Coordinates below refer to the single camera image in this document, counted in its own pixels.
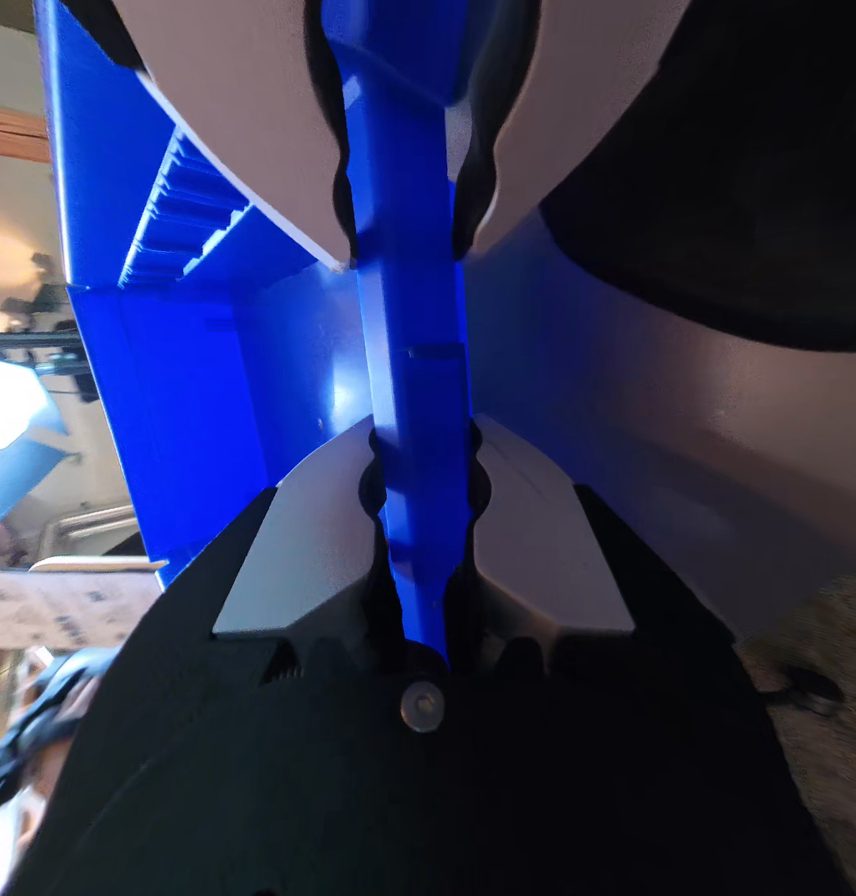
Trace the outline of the white light panel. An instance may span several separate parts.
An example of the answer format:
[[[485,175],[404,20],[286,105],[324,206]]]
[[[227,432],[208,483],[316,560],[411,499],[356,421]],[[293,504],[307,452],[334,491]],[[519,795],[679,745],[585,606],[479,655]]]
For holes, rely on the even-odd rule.
[[[68,457],[32,438],[35,429],[67,434],[35,371],[0,360],[0,521]]]

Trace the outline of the black light stand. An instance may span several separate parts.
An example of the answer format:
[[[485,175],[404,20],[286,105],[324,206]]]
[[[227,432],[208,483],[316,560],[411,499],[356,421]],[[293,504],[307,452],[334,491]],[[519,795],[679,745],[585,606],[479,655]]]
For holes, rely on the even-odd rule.
[[[0,332],[0,362],[26,367],[39,376],[72,380],[87,404],[100,395],[81,335],[75,326],[62,330]]]

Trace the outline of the printed instruction sheet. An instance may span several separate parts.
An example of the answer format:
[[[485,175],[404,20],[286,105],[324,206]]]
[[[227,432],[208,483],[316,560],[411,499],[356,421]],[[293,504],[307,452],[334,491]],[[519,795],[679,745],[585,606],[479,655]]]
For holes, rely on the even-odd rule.
[[[154,573],[0,571],[0,651],[118,647],[162,592]]]

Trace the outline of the blue plastic bin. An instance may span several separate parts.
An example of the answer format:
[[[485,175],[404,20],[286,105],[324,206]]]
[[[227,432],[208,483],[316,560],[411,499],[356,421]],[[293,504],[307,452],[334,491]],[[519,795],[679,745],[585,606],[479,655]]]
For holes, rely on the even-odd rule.
[[[321,2],[340,73],[356,230],[316,260],[219,172],[133,72],[35,2],[68,291],[149,553],[213,625],[277,484],[373,417],[361,497],[388,559],[379,669],[400,642],[449,665],[473,454],[445,112],[469,2]]]

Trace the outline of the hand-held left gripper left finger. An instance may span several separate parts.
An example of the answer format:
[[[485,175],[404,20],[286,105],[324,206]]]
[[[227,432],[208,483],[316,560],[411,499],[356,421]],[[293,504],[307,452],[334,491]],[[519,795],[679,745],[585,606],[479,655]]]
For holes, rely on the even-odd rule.
[[[212,628],[221,641],[277,637],[300,660],[322,639],[377,670],[394,613],[376,586],[388,559],[363,478],[376,462],[367,415],[302,459],[279,483]]]

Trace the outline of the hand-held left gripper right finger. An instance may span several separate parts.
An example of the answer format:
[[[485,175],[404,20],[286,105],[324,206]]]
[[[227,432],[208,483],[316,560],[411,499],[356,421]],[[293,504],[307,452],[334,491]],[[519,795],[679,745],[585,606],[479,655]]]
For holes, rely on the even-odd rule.
[[[483,673],[512,642],[543,668],[570,641],[616,642],[635,620],[570,476],[486,414],[471,424],[465,555],[445,592],[447,660]]]

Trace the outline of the grey wall lamp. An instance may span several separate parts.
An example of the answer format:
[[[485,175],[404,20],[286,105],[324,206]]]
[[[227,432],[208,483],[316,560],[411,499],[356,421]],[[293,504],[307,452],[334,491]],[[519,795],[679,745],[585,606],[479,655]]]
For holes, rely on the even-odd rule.
[[[35,252],[30,263],[35,279],[29,297],[6,297],[0,312],[6,317],[8,333],[73,330],[72,306],[66,285],[57,277],[57,265],[50,254]]]

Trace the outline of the black dimpled cushion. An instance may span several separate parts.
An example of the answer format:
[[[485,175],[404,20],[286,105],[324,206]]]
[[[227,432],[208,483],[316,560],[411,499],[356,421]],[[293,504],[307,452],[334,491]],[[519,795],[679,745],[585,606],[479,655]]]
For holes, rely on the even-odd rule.
[[[557,248],[743,339],[856,352],[856,1],[695,1],[540,203]]]

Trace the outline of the wooden post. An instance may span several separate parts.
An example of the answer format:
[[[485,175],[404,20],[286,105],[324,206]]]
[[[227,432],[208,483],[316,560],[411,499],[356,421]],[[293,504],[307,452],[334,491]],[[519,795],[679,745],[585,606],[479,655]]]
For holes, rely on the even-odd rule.
[[[50,164],[45,117],[0,106],[0,157]]]

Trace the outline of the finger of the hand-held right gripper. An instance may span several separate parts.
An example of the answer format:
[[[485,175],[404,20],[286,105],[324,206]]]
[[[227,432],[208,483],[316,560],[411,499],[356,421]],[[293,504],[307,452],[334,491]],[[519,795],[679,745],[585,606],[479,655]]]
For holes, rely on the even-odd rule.
[[[485,254],[613,129],[688,1],[494,2],[453,127],[453,253]]]
[[[117,1],[150,95],[270,221],[334,272],[356,230],[321,2]]]

